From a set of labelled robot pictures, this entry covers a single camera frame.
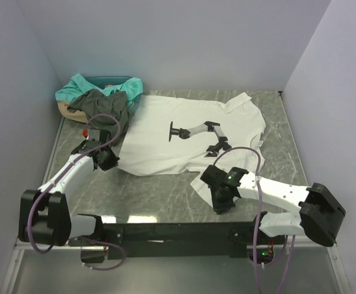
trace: cable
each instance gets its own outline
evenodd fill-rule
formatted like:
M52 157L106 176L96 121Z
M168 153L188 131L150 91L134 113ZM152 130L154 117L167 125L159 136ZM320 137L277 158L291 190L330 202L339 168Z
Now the cable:
M280 251L280 254L276 256L276 258L274 258L271 262L268 262L265 266L268 266L268 265L272 265L274 263L276 263L280 257L282 256L282 254L284 253L286 247L287 247L287 243L288 243L288 235L286 236L286 240L284 241L284 245L282 245L282 249Z
M281 287L286 280L288 267L289 267L289 263L290 263L290 256L292 255L292 251L294 251L294 245L295 245L295 235L292 236L292 242L290 244L290 251L289 251L288 258L287 258L286 267L284 268L284 273L282 274L282 278L281 278L280 284L278 285L276 294L278 294L280 292Z
M33 234L32 234L32 220L33 220L33 215L35 214L35 211L36 211L36 208L37 208L37 205L40 203L40 201L43 199L44 196L47 195L47 193L49 191L51 191L51 189L55 186L55 183L59 182L68 172L69 170L81 159L81 158L84 158L85 156L87 156L89 153L93 152L93 151L96 151L98 149L101 149L101 148L104 148L110 144L112 144L114 141L116 141L118 139L118 137L121 135L121 125L119 123L119 121L113 117L112 115L108 115L106 113L99 113L98 115L95 115L93 116L92 118L89 119L89 121L86 123L85 127L88 127L89 124L91 123L91 121L99 116L108 116L109 118L112 118L116 124L118 125L118 131L117 133L115 134L115 136L108 142L104 143L104 144L101 144L93 149L90 149L88 150L87 152L81 154L80 156L76 157L73 162L71 162L55 179L55 181L53 183L51 183L42 193L40 193L40 195L36 198L35 202L33 203L32 207L31 207L31 210L29 212L29 216L28 216L28 221L27 221L27 234L28 234L28 239L29 239L29 242L31 243L33 249L35 249L38 253L47 253L49 252L53 245L51 245L50 247L48 247L47 249L45 250L42 250L40 248L37 247L36 245L36 242L33 238Z
M122 263L124 262L124 260L126 259L126 251L119 245L116 245L116 244L112 244L112 243L108 243L108 242L103 242L103 241L96 241L96 240L92 240L92 239L89 239L87 237L84 237L84 236L80 236L78 237L79 239L82 239L86 242L89 242L89 243L95 243L95 244L100 244L100 245L104 245L104 246L111 246L111 247L114 247L114 248L117 248L119 249L121 252L122 252L122 259L114 266L111 266L109 268L97 268L95 266L91 266L87 263L84 263L84 265L87 267L87 268L90 268L92 270L95 270L95 271L110 271L110 270L113 270L119 266L122 265Z
M259 204L258 204L258 209L257 209L256 222L254 224L254 236L253 236L253 239L252 239L252 261L254 262L254 275L256 276L258 293L262 294L263 292L262 292L262 288L261 288L261 279L260 279L259 270L258 270L258 266L257 266L257 264L258 264L257 239L258 239L258 231L259 231L259 219L261 217L261 210L262 210L262 189L261 189L261 185L260 185L259 179L258 179L259 170L260 170L260 166L261 166L261 156L260 156L260 154L258 153L257 150L252 149L250 147L234 147L234 148L231 148L231 149L229 149L227 151L224 151L222 154L220 154L219 157L217 157L217 159L214 161L213 165L216 165L216 163L220 160L220 158L223 157L224 155L226 155L228 152L231 152L233 150L238 150L238 149L252 151L258 157L258 162L257 162L257 167L256 167L256 172L255 172L255 179L256 179L256 185L257 185L257 188L258 188ZM294 244L295 244L295 236L292 237L292 244L291 244L291 248L290 248L290 253L289 254L292 253L292 249L294 248ZM285 270L284 270L284 274L283 274L281 282L279 284L277 293L279 292L279 290L281 289L281 287L282 287L282 285L283 285L283 283L285 281L286 274L287 274L287 271L288 271L289 262L290 262L290 255L288 256L286 267L285 267Z

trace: teal cloth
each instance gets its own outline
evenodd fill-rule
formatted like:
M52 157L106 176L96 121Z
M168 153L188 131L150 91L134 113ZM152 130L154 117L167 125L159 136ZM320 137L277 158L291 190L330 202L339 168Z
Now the teal cloth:
M100 89L99 87L85 80L85 78L80 73L78 73L70 79L70 82L67 85L55 93L55 99L57 101L66 101L68 103L72 103L82 94L92 89L98 89L106 96L113 94L115 91L125 91L127 94L128 107L131 107L134 101L141 97L143 92L142 81L139 78L131 78L121 85Z

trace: marble table surface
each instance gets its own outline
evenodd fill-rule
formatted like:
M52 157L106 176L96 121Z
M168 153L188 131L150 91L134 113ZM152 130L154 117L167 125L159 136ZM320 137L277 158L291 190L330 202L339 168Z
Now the marble table surface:
M242 91L148 91L145 94L226 102ZM306 185L289 123L277 91L247 91L266 122L261 147L265 163L260 175L294 185ZM83 140L83 124L65 119L60 130L48 178L65 163ZM121 142L113 148L119 153ZM217 215L190 186L197 173L139 177L118 168L96 170L88 175L70 197L71 214L108 217L110 222L226 222L252 221L258 201L239 199L236 208ZM281 209L263 205L263 211Z

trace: gray cloth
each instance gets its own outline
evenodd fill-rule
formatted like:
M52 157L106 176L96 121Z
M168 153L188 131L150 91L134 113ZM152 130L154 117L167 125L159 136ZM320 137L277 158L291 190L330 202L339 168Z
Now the gray cloth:
M92 89L70 103L67 109L70 112L75 112L76 110L85 112L88 120L99 113L112 115L119 121L122 134L126 133L133 115L127 108L127 95L125 91L118 91L105 96L99 90ZM112 137L118 131L116 122L107 116L95 118L91 121L91 126L97 129L109 130Z

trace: white wall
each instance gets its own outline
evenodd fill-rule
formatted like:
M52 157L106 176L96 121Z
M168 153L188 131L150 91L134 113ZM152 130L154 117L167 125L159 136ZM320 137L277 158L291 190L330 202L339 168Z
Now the white wall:
M17 0L63 83L283 90L330 0Z
M309 182L347 211L338 243L356 294L356 1L332 0L283 99Z
M0 287L18 231L20 197L43 178L61 84L17 3L0 0Z

